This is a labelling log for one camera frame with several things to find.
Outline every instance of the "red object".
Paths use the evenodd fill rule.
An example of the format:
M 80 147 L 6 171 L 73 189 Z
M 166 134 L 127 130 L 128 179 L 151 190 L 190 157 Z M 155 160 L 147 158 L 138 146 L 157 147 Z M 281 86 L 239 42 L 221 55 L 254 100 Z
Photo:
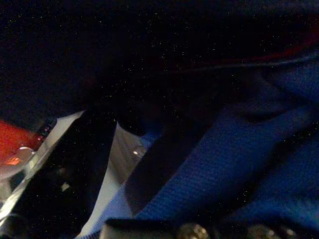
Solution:
M 40 135 L 25 129 L 13 126 L 0 120 L 0 165 L 12 161 L 12 156 L 20 147 L 29 147 L 37 150 L 42 141 L 38 138 Z

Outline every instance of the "blue fabric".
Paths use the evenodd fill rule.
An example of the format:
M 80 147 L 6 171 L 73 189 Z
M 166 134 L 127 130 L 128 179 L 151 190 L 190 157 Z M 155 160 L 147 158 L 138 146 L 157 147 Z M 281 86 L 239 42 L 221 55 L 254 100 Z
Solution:
M 289 155 L 278 156 L 252 200 L 225 215 L 224 221 L 280 219 L 319 231 L 318 73 L 317 62 L 270 69 L 266 77 L 259 71 L 247 76 L 254 97 L 219 113 L 175 175 L 135 218 L 187 221 L 203 208 L 217 212 L 220 202 L 235 202 L 238 194 L 245 193 L 245 185 L 272 163 L 280 143 L 288 139 L 294 143 L 297 132 L 311 128 L 307 140 L 301 139 Z M 101 218 L 110 216 L 124 214 L 104 212 Z
M 163 125 L 159 123 L 150 123 L 148 121 L 144 121 L 143 125 L 147 133 L 141 137 L 140 141 L 143 147 L 148 150 L 160 137 Z

